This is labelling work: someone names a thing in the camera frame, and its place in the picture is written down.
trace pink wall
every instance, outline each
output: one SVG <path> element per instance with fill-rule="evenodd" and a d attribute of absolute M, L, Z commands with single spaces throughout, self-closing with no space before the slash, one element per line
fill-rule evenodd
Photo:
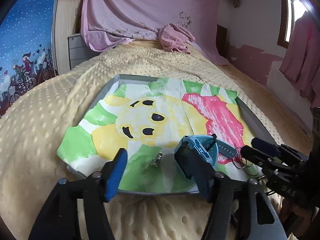
<path fill-rule="evenodd" d="M 272 62 L 283 60 L 282 57 L 265 53 L 262 49 L 248 45 L 242 45 L 238 49 L 228 44 L 226 53 L 231 64 L 263 85 L 267 84 Z"/>

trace pink blanket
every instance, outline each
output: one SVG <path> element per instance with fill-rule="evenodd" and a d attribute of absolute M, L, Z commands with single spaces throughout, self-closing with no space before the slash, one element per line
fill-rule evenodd
<path fill-rule="evenodd" d="M 157 40 L 169 23 L 196 38 L 196 48 L 216 65 L 228 61 L 216 48 L 217 0 L 84 0 L 81 34 L 95 51 L 105 51 L 132 39 Z"/>
<path fill-rule="evenodd" d="M 185 28 L 169 24 L 159 31 L 159 41 L 164 50 L 170 52 L 190 53 L 185 42 L 195 41 L 194 36 Z"/>

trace yellow paint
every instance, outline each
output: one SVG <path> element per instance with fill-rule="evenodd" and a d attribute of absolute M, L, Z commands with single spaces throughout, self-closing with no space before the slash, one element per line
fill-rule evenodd
<path fill-rule="evenodd" d="M 116 97 L 114 95 L 109 95 L 104 99 L 104 101 L 109 106 L 123 106 L 129 103 L 131 100 L 129 98 L 122 98 L 122 97 Z"/>
<path fill-rule="evenodd" d="M 98 155 L 107 160 L 113 160 L 120 148 L 128 149 L 128 140 L 119 136 L 113 123 L 94 130 L 92 140 Z"/>
<path fill-rule="evenodd" d="M 151 106 L 143 104 L 152 100 Z M 116 124 L 108 124 L 92 132 L 94 146 L 102 158 L 113 160 L 119 148 L 128 147 L 128 140 L 141 141 L 145 145 L 174 148 L 185 135 L 207 134 L 207 119 L 191 104 L 168 95 L 158 97 L 128 98 L 108 96 L 104 100 L 110 106 L 118 106 Z M 253 135 L 247 124 L 241 119 L 237 105 L 226 104 L 235 118 L 244 127 L 243 142 L 251 145 Z M 164 117 L 162 121 L 152 120 L 152 114 Z M 128 127 L 133 138 L 123 132 Z M 152 135 L 143 134 L 145 128 L 152 128 Z"/>
<path fill-rule="evenodd" d="M 193 128 L 192 134 L 207 134 L 205 124 L 208 120 L 204 118 L 192 105 L 184 101 L 182 102 L 182 104 L 187 116 L 189 117 L 189 122 Z"/>
<path fill-rule="evenodd" d="M 231 111 L 234 117 L 242 124 L 243 126 L 243 143 L 251 146 L 251 140 L 254 138 L 250 128 L 245 123 L 245 121 L 241 118 L 240 111 L 238 105 L 235 104 L 226 104 L 226 107 Z"/>

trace window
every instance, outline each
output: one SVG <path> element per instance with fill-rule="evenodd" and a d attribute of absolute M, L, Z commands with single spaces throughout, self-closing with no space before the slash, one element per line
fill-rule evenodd
<path fill-rule="evenodd" d="M 278 45 L 288 48 L 294 24 L 306 10 L 306 7 L 299 0 L 281 0 L 281 24 Z"/>

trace blue gripper pad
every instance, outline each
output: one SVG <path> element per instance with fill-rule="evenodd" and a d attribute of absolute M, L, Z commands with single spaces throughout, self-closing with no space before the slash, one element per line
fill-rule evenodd
<path fill-rule="evenodd" d="M 116 161 L 113 170 L 107 180 L 105 198 L 109 202 L 118 191 L 119 183 L 128 162 L 128 153 L 125 149 L 120 149 L 113 160 Z"/>

